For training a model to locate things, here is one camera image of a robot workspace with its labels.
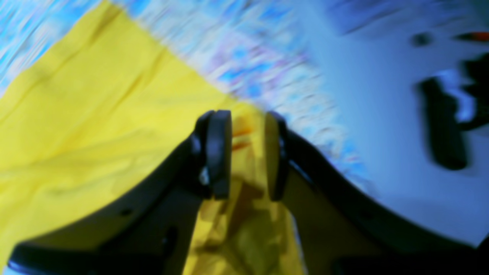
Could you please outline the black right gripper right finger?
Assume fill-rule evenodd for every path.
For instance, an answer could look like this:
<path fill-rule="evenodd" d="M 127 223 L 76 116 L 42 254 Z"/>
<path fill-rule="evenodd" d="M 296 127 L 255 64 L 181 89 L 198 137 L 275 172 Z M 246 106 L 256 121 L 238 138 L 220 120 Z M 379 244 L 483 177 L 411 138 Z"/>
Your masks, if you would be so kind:
<path fill-rule="evenodd" d="M 274 111 L 264 123 L 272 201 L 292 214 L 311 275 L 487 275 L 471 248 L 388 210 L 351 184 Z"/>

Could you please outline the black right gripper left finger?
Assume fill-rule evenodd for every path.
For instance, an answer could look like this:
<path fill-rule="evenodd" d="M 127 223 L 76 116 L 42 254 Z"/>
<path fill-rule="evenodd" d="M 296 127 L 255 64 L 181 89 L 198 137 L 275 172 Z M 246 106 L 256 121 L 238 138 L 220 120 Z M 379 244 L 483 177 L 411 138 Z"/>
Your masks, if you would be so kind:
<path fill-rule="evenodd" d="M 180 275 L 204 200 L 229 198 L 232 116 L 209 111 L 143 181 L 92 214 L 17 244 L 9 275 Z"/>

